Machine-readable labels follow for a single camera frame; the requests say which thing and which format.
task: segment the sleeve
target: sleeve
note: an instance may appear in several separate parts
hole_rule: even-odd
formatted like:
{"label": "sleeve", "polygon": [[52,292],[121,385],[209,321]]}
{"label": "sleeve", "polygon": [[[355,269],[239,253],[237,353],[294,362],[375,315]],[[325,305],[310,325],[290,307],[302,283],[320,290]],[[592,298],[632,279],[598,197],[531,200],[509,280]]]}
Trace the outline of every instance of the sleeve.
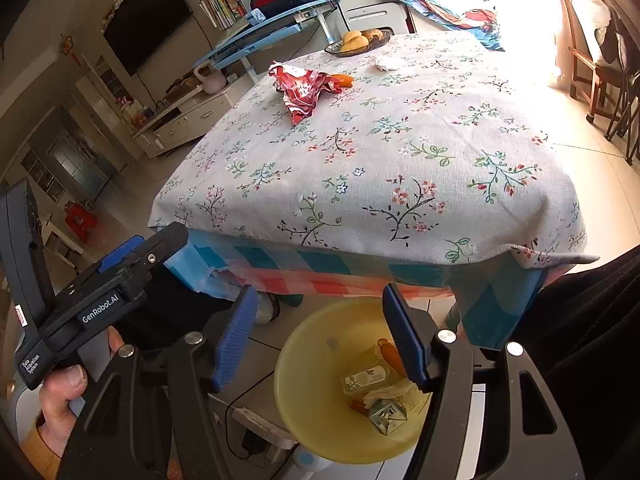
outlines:
{"label": "sleeve", "polygon": [[43,442],[35,426],[20,444],[20,448],[44,480],[55,480],[60,467],[60,458]]}

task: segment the tablecloth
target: tablecloth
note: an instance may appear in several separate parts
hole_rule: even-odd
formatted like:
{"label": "tablecloth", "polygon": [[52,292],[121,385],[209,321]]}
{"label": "tablecloth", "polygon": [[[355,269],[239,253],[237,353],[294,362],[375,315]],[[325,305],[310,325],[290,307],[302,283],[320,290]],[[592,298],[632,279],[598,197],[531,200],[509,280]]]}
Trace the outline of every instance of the tablecloth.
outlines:
{"label": "tablecloth", "polygon": [[[404,66],[381,72],[382,55]],[[539,110],[518,98],[500,55],[436,32],[297,58],[355,82],[296,127],[263,79],[154,201],[150,226],[192,231],[174,271],[220,296],[231,274],[289,294],[380,294],[385,280],[408,294],[450,289],[472,342],[503,343],[545,280],[595,258],[581,254],[578,199]]]}

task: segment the white cushion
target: white cushion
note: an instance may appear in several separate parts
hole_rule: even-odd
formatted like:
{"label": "white cushion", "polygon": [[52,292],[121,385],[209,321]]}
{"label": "white cushion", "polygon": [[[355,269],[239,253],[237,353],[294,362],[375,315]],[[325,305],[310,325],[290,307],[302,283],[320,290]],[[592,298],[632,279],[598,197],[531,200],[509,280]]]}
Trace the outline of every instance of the white cushion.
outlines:
{"label": "white cushion", "polygon": [[571,0],[575,15],[580,21],[580,26],[587,40],[587,47],[591,59],[598,66],[617,67],[618,62],[607,63],[600,51],[600,45],[596,40],[596,30],[607,27],[611,21],[611,12],[602,0]]}

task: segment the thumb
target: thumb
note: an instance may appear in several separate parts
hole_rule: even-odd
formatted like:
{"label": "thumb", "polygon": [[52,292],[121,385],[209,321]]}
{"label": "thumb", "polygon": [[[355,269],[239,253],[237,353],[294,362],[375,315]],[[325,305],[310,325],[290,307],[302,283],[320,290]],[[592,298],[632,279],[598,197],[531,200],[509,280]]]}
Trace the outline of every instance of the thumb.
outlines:
{"label": "thumb", "polygon": [[44,443],[62,456],[76,424],[68,402],[82,395],[87,386],[86,372],[80,365],[49,374],[40,389],[40,408],[45,423],[39,428]]}

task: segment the blue gripper pad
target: blue gripper pad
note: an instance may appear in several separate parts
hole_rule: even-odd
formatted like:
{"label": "blue gripper pad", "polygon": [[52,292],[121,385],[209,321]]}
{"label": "blue gripper pad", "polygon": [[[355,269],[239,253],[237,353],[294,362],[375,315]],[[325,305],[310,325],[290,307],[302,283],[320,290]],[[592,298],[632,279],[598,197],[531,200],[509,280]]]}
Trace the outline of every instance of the blue gripper pad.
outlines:
{"label": "blue gripper pad", "polygon": [[105,270],[111,269],[111,267],[119,264],[126,256],[135,251],[144,241],[144,237],[135,235],[124,242],[120,247],[111,251],[111,253],[107,254],[102,259],[100,267],[98,268],[98,274],[101,274]]}
{"label": "blue gripper pad", "polygon": [[426,386],[427,363],[425,362],[425,349],[420,341],[406,310],[409,306],[395,285],[387,285],[382,291],[382,312],[385,315],[386,324],[391,330],[394,343],[409,380],[419,388]]}
{"label": "blue gripper pad", "polygon": [[221,391],[234,378],[249,332],[258,312],[258,294],[252,286],[245,286],[231,307],[231,318],[216,346],[214,372],[211,382],[214,391]]}

